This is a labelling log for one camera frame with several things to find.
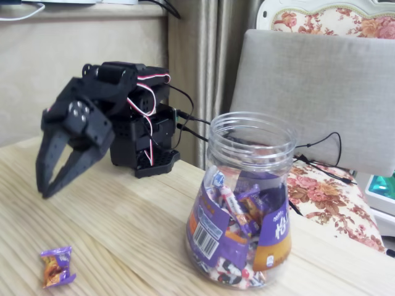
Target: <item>jar rim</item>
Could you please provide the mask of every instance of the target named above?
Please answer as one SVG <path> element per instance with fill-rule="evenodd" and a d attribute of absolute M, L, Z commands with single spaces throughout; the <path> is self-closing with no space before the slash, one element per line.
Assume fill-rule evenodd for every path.
<path fill-rule="evenodd" d="M 242 143 L 234 142 L 230 139 L 223 137 L 221 134 L 216 133 L 216 131 L 218 130 L 216 128 L 218 128 L 218 126 L 220 124 L 225 123 L 229 119 L 252 120 L 255 122 L 263 123 L 265 125 L 275 126 L 276 128 L 281 129 L 282 132 L 285 132 L 289 137 L 289 141 L 285 142 L 284 144 L 280 144 L 280 145 L 276 145 L 276 146 L 254 146 L 254 148 L 257 150 L 272 150 L 272 149 L 281 149 L 282 150 L 282 149 L 286 149 L 288 147 L 286 150 L 291 151 L 296 146 L 297 132 L 286 120 L 282 120 L 280 118 L 273 117 L 273 116 L 266 115 L 264 113 L 259 113 L 259 112 L 230 112 L 230 113 L 224 113 L 222 115 L 215 117 L 211 121 L 211 125 L 210 125 L 210 131 L 211 131 L 210 138 L 211 137 L 214 137 L 214 138 L 219 137 L 223 143 L 228 143 L 229 145 L 233 145 L 233 147 L 236 146 L 240 149 L 245 148 L 246 150 L 251 149 L 251 145 L 249 145 L 249 144 L 242 144 Z"/>

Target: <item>barcode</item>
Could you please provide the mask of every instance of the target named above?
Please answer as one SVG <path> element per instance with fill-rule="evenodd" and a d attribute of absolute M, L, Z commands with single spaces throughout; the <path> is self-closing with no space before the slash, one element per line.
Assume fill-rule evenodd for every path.
<path fill-rule="evenodd" d="M 193 241 L 199 247 L 203 255 L 209 260 L 218 247 L 218 242 L 206 231 L 200 222 L 193 234 Z"/>

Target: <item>gray chair back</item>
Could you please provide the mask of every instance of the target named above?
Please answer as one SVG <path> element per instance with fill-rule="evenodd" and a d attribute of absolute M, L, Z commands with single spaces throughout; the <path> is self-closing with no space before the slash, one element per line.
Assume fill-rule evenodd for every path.
<path fill-rule="evenodd" d="M 395 41 L 249 30 L 231 111 L 287 120 L 298 145 L 333 131 L 339 166 L 382 176 L 395 169 Z M 335 164 L 336 136 L 299 149 Z"/>

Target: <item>wall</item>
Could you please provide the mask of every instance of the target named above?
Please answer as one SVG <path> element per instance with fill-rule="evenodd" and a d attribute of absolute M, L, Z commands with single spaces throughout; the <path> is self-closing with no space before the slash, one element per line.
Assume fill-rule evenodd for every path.
<path fill-rule="evenodd" d="M 28 5 L 0 9 L 26 14 Z M 18 22 L 0 22 L 0 146 L 40 134 L 49 107 L 84 64 L 120 60 L 167 65 L 167 18 L 157 6 L 47 6 Z"/>

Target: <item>green object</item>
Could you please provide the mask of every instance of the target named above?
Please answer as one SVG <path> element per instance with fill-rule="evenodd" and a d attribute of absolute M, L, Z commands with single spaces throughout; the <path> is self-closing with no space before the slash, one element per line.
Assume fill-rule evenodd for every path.
<path fill-rule="evenodd" d="M 373 176 L 369 191 L 395 200 L 395 172 L 388 178 Z"/>

